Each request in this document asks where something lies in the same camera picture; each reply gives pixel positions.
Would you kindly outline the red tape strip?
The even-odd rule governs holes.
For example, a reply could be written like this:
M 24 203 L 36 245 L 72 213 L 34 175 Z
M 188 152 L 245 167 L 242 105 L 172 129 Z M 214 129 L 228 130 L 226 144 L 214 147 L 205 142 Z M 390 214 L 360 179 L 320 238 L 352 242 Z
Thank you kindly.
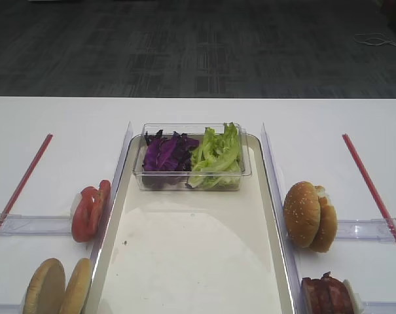
M 48 145 L 50 144 L 51 140 L 53 138 L 53 135 L 49 133 L 46 137 L 45 140 L 43 141 L 42 145 L 38 149 L 36 155 L 33 157 L 30 165 L 28 166 L 26 172 L 24 173 L 23 177 L 20 179 L 20 182 L 18 183 L 18 186 L 15 188 L 14 192 L 12 193 L 12 196 L 10 197 L 9 201 L 7 202 L 5 208 L 2 210 L 0 213 L 0 227 L 2 227 L 5 219 L 7 218 L 8 214 L 10 213 L 12 207 L 16 203 L 16 200 L 18 199 L 20 193 L 24 189 L 28 179 L 30 178 L 31 174 L 33 173 L 33 170 L 39 163 L 39 160 L 45 153 L 45 150 L 47 149 Z
M 379 195 L 366 167 L 364 166 L 359 154 L 356 151 L 356 148 L 354 147 L 349 135 L 347 133 L 342 135 L 342 138 L 354 160 L 354 162 L 357 165 L 357 168 L 359 169 L 378 209 L 380 210 L 380 213 L 383 217 L 383 219 L 387 222 L 388 228 L 391 232 L 391 234 L 394 237 L 394 240 L 396 242 L 396 224 L 395 224 L 395 220 L 391 218 L 391 215 L 389 213 L 389 211 L 387 210 L 381 196 Z

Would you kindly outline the clear acrylic divider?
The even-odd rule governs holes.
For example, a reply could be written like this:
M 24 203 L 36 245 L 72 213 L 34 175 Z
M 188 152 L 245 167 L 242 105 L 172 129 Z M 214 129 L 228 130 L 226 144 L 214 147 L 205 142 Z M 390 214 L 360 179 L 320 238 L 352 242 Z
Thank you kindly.
M 111 191 L 109 194 L 109 199 L 107 200 L 106 206 L 103 209 L 103 214 L 101 216 L 101 220 L 100 220 L 100 224 L 99 224 L 99 228 L 98 228 L 98 234 L 94 240 L 94 245 L 92 247 L 90 261 L 93 264 L 95 264 L 97 259 L 99 258 L 100 252 L 103 247 L 103 242 L 104 242 L 107 228 L 109 225 L 109 219 L 110 219 L 110 216 L 111 216 L 111 213 L 113 210 L 115 198 L 116 198 L 118 188 L 120 185 L 120 181 L 121 181 L 124 165 L 126 162 L 126 157 L 127 157 L 130 141 L 132 139 L 132 135 L 133 135 L 132 123 L 129 122 L 128 127 L 126 129 L 126 133 L 124 135 L 124 140 L 123 140 L 122 148 L 120 151 L 120 155 L 118 157 L 118 162 L 117 162 L 117 166 L 115 168 L 113 180 L 111 182 Z
M 301 280 L 298 274 L 297 263 L 295 261 L 295 250 L 292 241 L 288 238 L 283 216 L 283 202 L 276 175 L 276 165 L 272 154 L 272 146 L 266 131 L 265 124 L 261 127 L 261 143 L 264 153 L 264 163 L 266 175 L 268 177 L 272 206 L 276 221 L 276 229 L 281 249 L 281 258 L 285 268 L 285 278 L 287 290 L 291 303 L 291 313 L 307 313 L 304 296 L 301 294 Z

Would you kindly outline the right clear acrylic divider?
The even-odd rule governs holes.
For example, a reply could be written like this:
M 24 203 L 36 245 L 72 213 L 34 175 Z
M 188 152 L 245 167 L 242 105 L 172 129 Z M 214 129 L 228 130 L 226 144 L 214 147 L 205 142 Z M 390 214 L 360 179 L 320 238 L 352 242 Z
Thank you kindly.
M 304 296 L 301 294 L 301 280 L 298 274 L 297 263 L 295 261 L 295 250 L 292 241 L 288 238 L 283 216 L 283 202 L 276 175 L 276 165 L 272 154 L 272 146 L 266 131 L 265 124 L 261 127 L 261 143 L 264 153 L 264 163 L 266 175 L 268 177 L 272 206 L 276 221 L 276 229 L 281 249 L 281 258 L 285 268 L 285 278 L 287 290 L 291 303 L 291 313 L 307 313 Z

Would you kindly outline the left lower clear rail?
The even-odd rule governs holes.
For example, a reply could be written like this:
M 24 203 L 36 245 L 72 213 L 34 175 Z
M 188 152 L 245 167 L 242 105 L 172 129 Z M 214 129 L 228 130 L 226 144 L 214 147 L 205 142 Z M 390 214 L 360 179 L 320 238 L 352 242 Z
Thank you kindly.
M 0 314 L 22 314 L 22 306 L 18 304 L 0 304 Z

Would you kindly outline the left clear acrylic divider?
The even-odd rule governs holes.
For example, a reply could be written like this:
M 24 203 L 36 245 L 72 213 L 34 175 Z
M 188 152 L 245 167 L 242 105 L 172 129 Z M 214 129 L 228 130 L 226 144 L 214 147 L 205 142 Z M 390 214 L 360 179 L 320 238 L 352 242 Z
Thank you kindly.
M 100 220 L 100 224 L 99 224 L 99 228 L 98 228 L 98 234 L 94 240 L 94 245 L 92 247 L 90 261 L 93 264 L 95 264 L 97 259 L 99 258 L 100 252 L 103 247 L 103 242 L 104 242 L 107 228 L 109 225 L 109 219 L 110 219 L 110 216 L 111 216 L 111 213 L 113 210 L 115 198 L 116 198 L 118 188 L 120 185 L 120 181 L 121 181 L 124 165 L 126 162 L 126 157 L 127 157 L 130 141 L 132 139 L 132 135 L 133 135 L 132 123 L 129 122 L 128 127 L 126 129 L 126 133 L 124 135 L 124 140 L 123 140 L 122 148 L 120 151 L 120 155 L 118 157 L 118 162 L 117 162 L 117 166 L 115 168 L 113 180 L 111 182 L 111 191 L 109 194 L 109 199 L 107 200 L 106 206 L 103 209 L 103 214 L 101 216 L 101 220 Z

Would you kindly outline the right red tape strip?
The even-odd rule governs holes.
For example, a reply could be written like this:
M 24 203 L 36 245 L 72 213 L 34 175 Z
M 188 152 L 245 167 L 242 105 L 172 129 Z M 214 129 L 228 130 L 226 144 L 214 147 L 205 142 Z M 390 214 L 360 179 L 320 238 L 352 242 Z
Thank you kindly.
M 395 220 L 391 218 L 391 215 L 389 213 L 389 211 L 387 210 L 381 196 L 379 195 L 366 167 L 364 166 L 359 154 L 356 151 L 356 148 L 354 147 L 349 135 L 347 133 L 342 135 L 342 138 L 354 160 L 354 162 L 357 165 L 357 168 L 359 169 L 378 209 L 380 210 L 380 213 L 383 217 L 383 219 L 387 222 L 388 228 L 391 232 L 391 234 L 394 237 L 394 240 L 396 242 L 396 224 L 395 224 Z

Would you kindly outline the right upper clear rail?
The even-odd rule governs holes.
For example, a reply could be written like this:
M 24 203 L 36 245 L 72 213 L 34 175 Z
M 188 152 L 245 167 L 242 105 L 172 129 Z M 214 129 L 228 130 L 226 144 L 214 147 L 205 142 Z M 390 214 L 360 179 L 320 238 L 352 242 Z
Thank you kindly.
M 396 218 L 339 220 L 335 239 L 396 242 Z

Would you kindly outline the sesame top bun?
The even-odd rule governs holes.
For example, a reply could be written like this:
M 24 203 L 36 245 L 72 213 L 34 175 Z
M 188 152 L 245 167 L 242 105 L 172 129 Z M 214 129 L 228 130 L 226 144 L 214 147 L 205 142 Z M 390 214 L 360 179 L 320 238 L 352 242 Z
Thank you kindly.
M 288 236 L 301 248 L 309 247 L 319 229 L 320 204 L 315 186 L 307 181 L 294 184 L 286 194 L 283 216 Z

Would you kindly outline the rear tomato slice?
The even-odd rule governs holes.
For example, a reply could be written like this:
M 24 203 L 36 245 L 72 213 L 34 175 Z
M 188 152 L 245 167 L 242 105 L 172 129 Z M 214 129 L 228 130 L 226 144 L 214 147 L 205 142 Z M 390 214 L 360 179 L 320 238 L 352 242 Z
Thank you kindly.
M 107 205 L 111 192 L 111 183 L 108 180 L 102 180 L 99 184 L 98 191 L 94 197 L 92 212 L 90 216 L 90 227 L 93 235 L 98 232 L 103 209 Z

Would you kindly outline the white pusher block meat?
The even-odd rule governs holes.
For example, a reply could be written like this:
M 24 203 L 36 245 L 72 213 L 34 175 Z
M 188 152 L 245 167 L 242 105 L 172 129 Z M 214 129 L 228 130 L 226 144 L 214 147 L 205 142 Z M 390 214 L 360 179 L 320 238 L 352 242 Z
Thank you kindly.
M 363 306 L 363 302 L 360 298 L 360 295 L 353 291 L 351 283 L 347 279 L 343 280 L 343 284 L 346 287 L 348 294 L 350 296 L 353 312 L 355 314 L 363 314 L 365 308 Z

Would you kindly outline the left red tape strip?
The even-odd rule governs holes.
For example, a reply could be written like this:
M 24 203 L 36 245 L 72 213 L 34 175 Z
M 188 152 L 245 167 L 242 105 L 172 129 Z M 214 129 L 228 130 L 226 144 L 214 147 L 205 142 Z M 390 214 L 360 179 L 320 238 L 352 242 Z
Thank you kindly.
M 24 189 L 28 179 L 30 178 L 31 174 L 33 173 L 33 170 L 39 163 L 39 160 L 45 153 L 45 150 L 47 149 L 48 145 L 50 144 L 51 140 L 53 138 L 53 135 L 49 133 L 46 137 L 45 140 L 43 141 L 42 145 L 38 149 L 36 155 L 33 157 L 30 165 L 28 166 L 26 172 L 24 173 L 23 177 L 20 179 L 20 182 L 18 183 L 18 186 L 15 188 L 14 192 L 12 193 L 12 196 L 10 197 L 9 201 L 7 202 L 5 208 L 2 210 L 0 213 L 0 227 L 2 227 L 5 219 L 7 218 L 8 214 L 10 213 L 12 207 L 16 203 L 16 200 L 18 199 L 20 193 Z

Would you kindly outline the clear rail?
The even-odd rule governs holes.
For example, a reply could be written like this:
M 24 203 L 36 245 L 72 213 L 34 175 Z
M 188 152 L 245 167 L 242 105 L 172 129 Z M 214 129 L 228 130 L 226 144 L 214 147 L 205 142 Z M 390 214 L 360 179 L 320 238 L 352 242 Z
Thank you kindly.
M 396 242 L 396 218 L 339 220 L 335 239 Z
M 22 306 L 18 304 L 0 304 L 0 314 L 22 314 Z
M 0 236 L 70 236 L 70 216 L 25 216 L 0 213 Z
M 361 302 L 363 313 L 396 314 L 396 302 Z

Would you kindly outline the clear plastic salad container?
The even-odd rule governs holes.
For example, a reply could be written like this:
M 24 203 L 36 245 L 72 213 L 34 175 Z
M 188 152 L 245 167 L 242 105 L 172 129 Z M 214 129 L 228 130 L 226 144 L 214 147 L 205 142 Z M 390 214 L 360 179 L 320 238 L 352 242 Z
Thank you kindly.
M 145 124 L 132 173 L 142 190 L 236 191 L 252 174 L 237 123 Z

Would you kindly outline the right lower clear rail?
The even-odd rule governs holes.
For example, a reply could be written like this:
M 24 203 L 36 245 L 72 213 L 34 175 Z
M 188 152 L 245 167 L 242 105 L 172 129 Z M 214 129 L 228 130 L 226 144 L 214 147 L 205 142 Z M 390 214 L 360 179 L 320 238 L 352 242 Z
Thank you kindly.
M 396 314 L 396 302 L 361 302 L 363 313 Z

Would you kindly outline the bun half pale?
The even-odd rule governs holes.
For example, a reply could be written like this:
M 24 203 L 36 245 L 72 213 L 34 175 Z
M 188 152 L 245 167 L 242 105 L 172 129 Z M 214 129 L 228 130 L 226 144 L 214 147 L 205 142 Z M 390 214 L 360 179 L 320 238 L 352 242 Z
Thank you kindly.
M 26 290 L 22 313 L 59 313 L 65 294 L 65 272 L 56 258 L 46 259 L 36 269 Z

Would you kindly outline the stack of meat patties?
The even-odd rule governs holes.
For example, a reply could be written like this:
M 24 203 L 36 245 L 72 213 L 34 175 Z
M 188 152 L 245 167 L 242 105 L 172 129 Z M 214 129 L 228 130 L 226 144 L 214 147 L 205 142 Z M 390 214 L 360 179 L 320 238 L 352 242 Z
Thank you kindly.
M 307 313 L 355 313 L 348 289 L 329 271 L 320 279 L 304 277 L 301 289 Z

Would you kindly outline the metal serving tray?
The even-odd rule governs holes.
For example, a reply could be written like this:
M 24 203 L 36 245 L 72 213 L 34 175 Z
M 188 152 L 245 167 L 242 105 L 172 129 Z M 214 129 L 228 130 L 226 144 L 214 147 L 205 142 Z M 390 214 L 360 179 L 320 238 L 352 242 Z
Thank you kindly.
M 86 313 L 292 313 L 258 138 L 235 192 L 142 191 L 132 139 Z

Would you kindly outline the left upper clear rail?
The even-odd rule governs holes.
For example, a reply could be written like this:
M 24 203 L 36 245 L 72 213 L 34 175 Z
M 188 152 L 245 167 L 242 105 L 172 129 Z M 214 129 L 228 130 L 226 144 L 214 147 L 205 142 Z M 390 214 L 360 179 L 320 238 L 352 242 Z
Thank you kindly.
M 70 236 L 70 216 L 25 216 L 0 213 L 0 236 Z

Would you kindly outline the green lettuce leaves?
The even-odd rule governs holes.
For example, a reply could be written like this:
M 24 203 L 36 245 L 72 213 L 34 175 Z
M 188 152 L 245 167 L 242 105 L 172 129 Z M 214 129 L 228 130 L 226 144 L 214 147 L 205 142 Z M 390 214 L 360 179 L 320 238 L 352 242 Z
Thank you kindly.
M 236 190 L 240 185 L 238 129 L 225 123 L 222 134 L 207 127 L 200 146 L 192 152 L 192 172 L 186 187 L 204 190 Z

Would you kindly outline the white pusher block tomato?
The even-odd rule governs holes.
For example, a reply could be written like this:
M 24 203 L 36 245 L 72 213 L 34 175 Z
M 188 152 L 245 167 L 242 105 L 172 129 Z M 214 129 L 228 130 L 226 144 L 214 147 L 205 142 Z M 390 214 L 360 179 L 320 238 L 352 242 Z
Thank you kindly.
M 79 203 L 81 202 L 81 200 L 82 200 L 82 195 L 81 195 L 81 193 L 77 193 L 77 194 L 75 195 L 74 200 L 73 200 L 73 202 L 72 202 L 72 204 L 71 204 L 71 207 L 70 207 L 70 216 L 71 216 L 71 217 L 74 216 L 75 211 L 77 210 L 77 207 L 79 206 Z

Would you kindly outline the purple cabbage leaves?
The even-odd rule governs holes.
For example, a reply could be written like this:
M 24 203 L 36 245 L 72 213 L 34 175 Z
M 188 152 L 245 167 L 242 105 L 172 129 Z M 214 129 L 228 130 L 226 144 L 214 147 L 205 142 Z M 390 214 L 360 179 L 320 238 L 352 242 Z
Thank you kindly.
M 176 131 L 168 138 L 163 136 L 163 130 L 155 135 L 146 132 L 144 138 L 147 144 L 143 160 L 145 171 L 191 171 L 191 152 L 199 146 L 199 140 Z

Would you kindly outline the rear top bun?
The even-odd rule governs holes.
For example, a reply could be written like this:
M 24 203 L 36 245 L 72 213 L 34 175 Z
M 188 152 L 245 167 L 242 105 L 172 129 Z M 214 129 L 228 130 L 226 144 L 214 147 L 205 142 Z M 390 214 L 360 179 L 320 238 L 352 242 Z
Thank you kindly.
M 310 245 L 310 249 L 317 253 L 326 253 L 337 233 L 338 222 L 336 210 L 323 186 L 315 186 L 320 204 L 320 223 L 318 231 Z

